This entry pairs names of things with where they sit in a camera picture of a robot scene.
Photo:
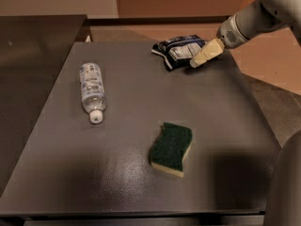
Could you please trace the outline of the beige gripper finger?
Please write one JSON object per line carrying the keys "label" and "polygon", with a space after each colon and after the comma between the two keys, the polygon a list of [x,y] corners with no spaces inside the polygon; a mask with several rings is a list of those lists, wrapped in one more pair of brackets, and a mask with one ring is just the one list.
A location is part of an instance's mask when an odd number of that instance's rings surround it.
{"label": "beige gripper finger", "polygon": [[225,45],[221,39],[212,39],[190,60],[190,65],[197,68],[224,52]]}

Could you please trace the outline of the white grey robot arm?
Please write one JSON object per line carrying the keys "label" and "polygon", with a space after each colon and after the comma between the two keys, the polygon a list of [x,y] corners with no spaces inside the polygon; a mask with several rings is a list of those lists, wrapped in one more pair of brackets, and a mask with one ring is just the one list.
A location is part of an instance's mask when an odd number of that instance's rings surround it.
{"label": "white grey robot arm", "polygon": [[[300,92],[301,0],[255,0],[219,26],[214,39],[191,60],[194,68],[263,33],[277,32],[267,42],[272,71],[264,80],[289,92]],[[301,226],[301,133],[282,146],[274,168],[263,226]]]}

